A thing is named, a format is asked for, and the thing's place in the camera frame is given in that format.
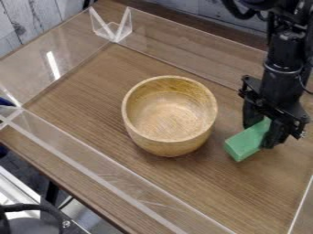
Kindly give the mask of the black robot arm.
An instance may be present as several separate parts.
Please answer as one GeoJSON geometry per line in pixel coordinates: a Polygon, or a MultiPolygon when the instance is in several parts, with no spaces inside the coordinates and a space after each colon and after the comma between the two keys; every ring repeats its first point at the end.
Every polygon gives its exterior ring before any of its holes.
{"type": "Polygon", "coordinates": [[[302,137],[310,117],[301,105],[313,71],[313,0],[221,0],[230,14],[249,20],[267,14],[263,76],[242,77],[243,126],[270,120],[261,147],[302,137]]]}

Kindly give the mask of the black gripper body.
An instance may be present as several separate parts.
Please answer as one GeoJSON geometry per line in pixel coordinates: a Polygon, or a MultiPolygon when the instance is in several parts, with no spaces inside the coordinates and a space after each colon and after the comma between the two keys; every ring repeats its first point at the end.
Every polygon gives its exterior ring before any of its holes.
{"type": "Polygon", "coordinates": [[[292,127],[290,136],[296,139],[301,138],[310,122],[310,117],[300,102],[309,73],[309,64],[280,68],[265,62],[263,77],[257,79],[245,75],[242,88],[238,90],[243,102],[249,101],[257,106],[263,118],[269,118],[270,121],[280,119],[292,127]]]}

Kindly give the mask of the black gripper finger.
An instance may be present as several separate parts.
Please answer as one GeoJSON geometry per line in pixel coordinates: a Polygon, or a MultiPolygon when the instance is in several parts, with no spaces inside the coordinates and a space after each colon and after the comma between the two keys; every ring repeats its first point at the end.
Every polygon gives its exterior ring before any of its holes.
{"type": "Polygon", "coordinates": [[[249,101],[243,102],[243,128],[247,129],[250,126],[263,120],[263,115],[259,113],[257,106],[249,101]]]}
{"type": "Polygon", "coordinates": [[[278,144],[284,144],[290,134],[292,127],[280,119],[273,120],[263,135],[262,148],[273,149],[278,144]]]}

